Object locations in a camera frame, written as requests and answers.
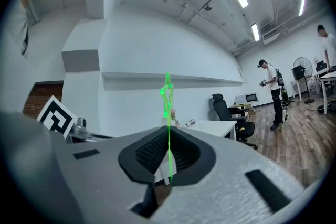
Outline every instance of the sneaker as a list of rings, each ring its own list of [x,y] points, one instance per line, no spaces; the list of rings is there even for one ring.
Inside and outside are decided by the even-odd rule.
[[[273,124],[275,124],[276,121],[273,121]],[[280,121],[279,124],[283,124],[284,121]]]
[[[270,130],[271,130],[271,131],[274,131],[274,130],[277,129],[278,127],[279,127],[279,124],[278,124],[278,125],[275,125],[275,124],[274,124],[274,125],[271,126]]]

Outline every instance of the office chair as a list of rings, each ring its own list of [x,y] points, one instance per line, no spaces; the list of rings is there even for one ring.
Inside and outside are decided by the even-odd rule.
[[[256,150],[258,146],[256,144],[247,143],[247,138],[251,137],[254,133],[255,125],[253,122],[245,122],[245,117],[240,116],[233,118],[231,115],[241,114],[245,115],[245,111],[249,109],[237,109],[233,108],[229,109],[226,105],[226,102],[223,100],[223,96],[220,93],[212,94],[213,96],[213,107],[219,116],[221,121],[237,121],[235,125],[236,130],[236,138],[238,141],[248,145],[253,146]]]

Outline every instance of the black pants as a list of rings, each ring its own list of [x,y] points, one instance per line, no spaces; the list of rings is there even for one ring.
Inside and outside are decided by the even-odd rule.
[[[271,94],[272,94],[273,105],[274,105],[274,110],[275,110],[274,122],[275,122],[275,125],[278,125],[279,122],[282,121],[282,106],[281,106],[281,101],[280,101],[280,89],[272,90]]]

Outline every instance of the wooden floor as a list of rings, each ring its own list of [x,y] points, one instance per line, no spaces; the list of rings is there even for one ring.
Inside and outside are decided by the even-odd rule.
[[[315,109],[323,104],[323,98],[312,98],[315,101],[311,104],[292,102],[287,107],[287,121],[275,131],[269,129],[275,115],[273,104],[257,108],[259,112],[249,120],[256,129],[248,142],[257,144],[258,152],[293,174],[305,187],[323,176],[336,153],[336,115],[318,114]],[[169,192],[170,186],[155,188],[159,205]]]
[[[54,95],[58,101],[62,102],[63,83],[60,84],[36,84],[31,90],[23,109],[23,114],[37,119],[41,110]]]

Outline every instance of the standing fan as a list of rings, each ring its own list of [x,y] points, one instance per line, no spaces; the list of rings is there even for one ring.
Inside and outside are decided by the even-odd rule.
[[[313,74],[313,66],[311,65],[310,61],[307,58],[300,57],[295,60],[293,64],[293,75],[294,78],[300,82],[305,82],[306,87],[308,90],[308,99],[304,101],[305,104],[309,104],[314,102],[314,99],[310,99],[309,96],[309,88],[307,85],[307,81],[310,80],[312,74]]]

